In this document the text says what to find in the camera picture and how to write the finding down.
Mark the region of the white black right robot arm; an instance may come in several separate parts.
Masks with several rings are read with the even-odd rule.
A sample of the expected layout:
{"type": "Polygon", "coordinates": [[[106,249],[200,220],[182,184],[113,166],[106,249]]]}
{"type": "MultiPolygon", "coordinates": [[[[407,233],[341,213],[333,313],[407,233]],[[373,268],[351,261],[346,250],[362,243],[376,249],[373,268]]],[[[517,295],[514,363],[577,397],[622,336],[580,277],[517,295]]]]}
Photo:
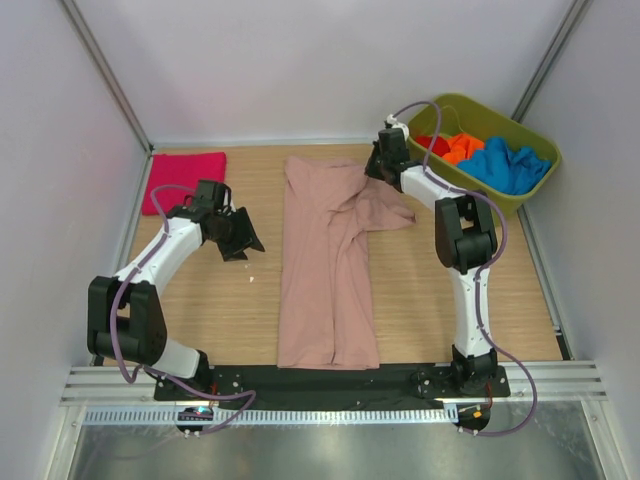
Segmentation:
{"type": "Polygon", "coordinates": [[[404,130],[390,124],[378,132],[365,173],[434,213],[435,251],[450,274],[456,307],[449,379],[461,395],[482,391],[498,369],[488,322],[488,277],[499,247],[487,198],[412,160],[404,130]]]}

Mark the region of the dusty pink t shirt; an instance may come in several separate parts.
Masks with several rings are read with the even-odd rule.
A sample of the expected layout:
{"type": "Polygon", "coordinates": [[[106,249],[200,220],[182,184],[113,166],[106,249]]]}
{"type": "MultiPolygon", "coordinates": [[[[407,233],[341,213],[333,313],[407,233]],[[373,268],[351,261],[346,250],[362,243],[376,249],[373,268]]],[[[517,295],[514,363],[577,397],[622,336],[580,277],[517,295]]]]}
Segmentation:
{"type": "Polygon", "coordinates": [[[415,215],[350,159],[291,157],[284,172],[277,364],[376,369],[368,235],[410,227],[415,215]]]}

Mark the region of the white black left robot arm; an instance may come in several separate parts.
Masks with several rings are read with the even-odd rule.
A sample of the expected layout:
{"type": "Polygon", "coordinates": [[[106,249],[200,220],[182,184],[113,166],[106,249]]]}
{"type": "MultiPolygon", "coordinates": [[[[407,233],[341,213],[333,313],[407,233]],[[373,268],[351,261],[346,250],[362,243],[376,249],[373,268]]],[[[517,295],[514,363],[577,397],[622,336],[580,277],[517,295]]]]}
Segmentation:
{"type": "Polygon", "coordinates": [[[179,186],[183,198],[164,209],[154,188],[149,198],[162,219],[152,241],[127,266],[97,276],[88,288],[87,347],[114,360],[123,380],[139,372],[168,380],[191,400],[212,397],[209,360],[201,350],[170,338],[161,296],[182,264],[205,243],[216,244],[224,261],[246,259],[247,250],[263,251],[247,210],[235,207],[231,188],[200,180],[179,186]]]}

